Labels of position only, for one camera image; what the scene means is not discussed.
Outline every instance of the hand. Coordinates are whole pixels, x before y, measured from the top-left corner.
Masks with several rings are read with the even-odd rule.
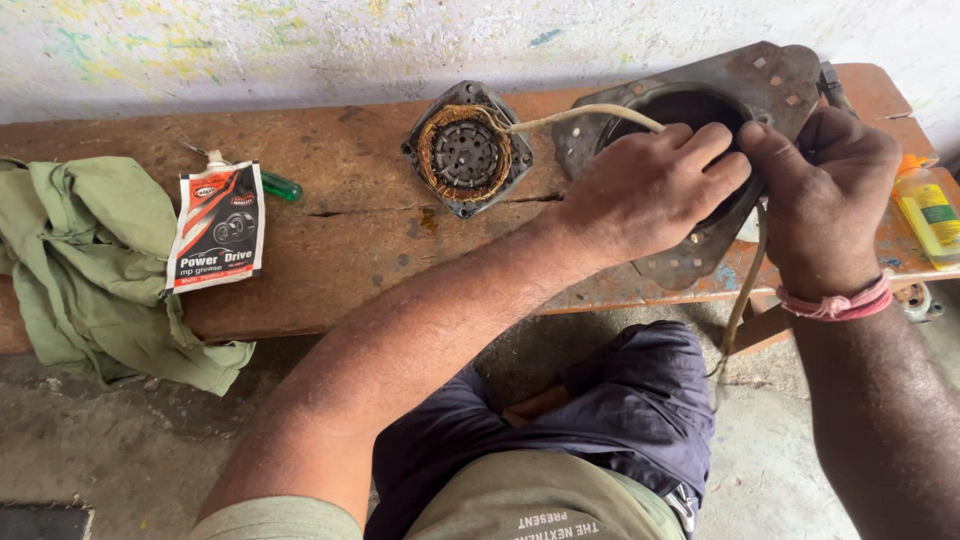
[[[660,134],[620,137],[541,219],[566,228],[593,271],[672,248],[750,176],[739,152],[706,168],[732,140],[718,123],[696,135],[672,124]]]
[[[874,236],[900,145],[833,107],[816,110],[794,146],[748,122],[740,148],[770,186],[768,254],[793,296],[851,296],[880,275]]]

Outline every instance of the concrete floor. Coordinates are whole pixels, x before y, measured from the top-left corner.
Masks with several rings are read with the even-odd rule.
[[[960,282],[934,286],[947,314],[921,328],[960,381]],[[730,303],[531,317],[475,361],[506,404],[637,322],[674,319],[700,337],[708,367]],[[104,393],[32,356],[0,359],[0,501],[96,509],[98,540],[180,538],[190,529],[257,405],[317,336],[263,340],[223,398],[171,382]],[[700,538],[853,539],[817,463],[807,390],[792,341],[735,358],[723,387]]]

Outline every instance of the metal plate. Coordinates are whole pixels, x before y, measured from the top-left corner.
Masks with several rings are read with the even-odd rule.
[[[427,187],[454,215],[467,219],[506,195],[533,166],[534,152],[527,135],[509,135],[510,168],[506,180],[490,197],[480,201],[458,201],[441,196],[422,176],[417,148],[424,124],[447,105],[483,105],[498,110],[511,123],[518,123],[519,118],[486,85],[476,81],[462,81],[444,92],[430,105],[414,124],[407,140],[400,145],[403,157],[413,166]],[[433,140],[432,151],[433,171],[440,183],[456,189],[483,187],[489,180],[496,161],[500,158],[492,140],[491,131],[476,122],[462,121],[441,128]]]
[[[614,103],[647,110],[669,94],[700,92],[736,110],[743,121],[765,122],[793,140],[819,101],[820,64],[816,53],[801,45],[778,47],[761,41],[706,60],[697,61],[652,77],[608,88],[574,102]],[[587,161],[607,144],[620,120],[606,114],[585,114],[553,128],[557,162],[575,178]],[[733,243],[765,184],[755,175],[724,202],[710,218],[698,223],[677,246],[633,261],[640,275],[663,288],[681,290],[713,272]]]

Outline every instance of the wrist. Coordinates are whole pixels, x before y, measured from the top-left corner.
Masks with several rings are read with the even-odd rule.
[[[609,262],[609,257],[604,256],[596,242],[588,239],[583,228],[564,219],[558,210],[546,209],[529,224],[538,243],[547,248],[555,264],[583,279],[622,262]]]
[[[783,288],[791,296],[820,302],[831,296],[851,298],[872,285],[881,270],[873,254],[831,264],[790,264],[780,271]]]

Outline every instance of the hairy arm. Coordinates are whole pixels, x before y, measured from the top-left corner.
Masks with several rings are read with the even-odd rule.
[[[880,276],[876,227],[900,162],[892,138],[836,109],[795,147],[762,126],[741,147],[770,185],[770,259],[784,287],[817,302]],[[960,397],[896,306],[847,322],[794,317],[817,454],[865,539],[955,538]]]
[[[749,175],[739,153],[705,171],[731,141],[719,124],[623,137],[516,233],[354,311],[274,391],[201,518],[301,495],[338,504],[362,527],[379,432],[566,286],[677,244]]]

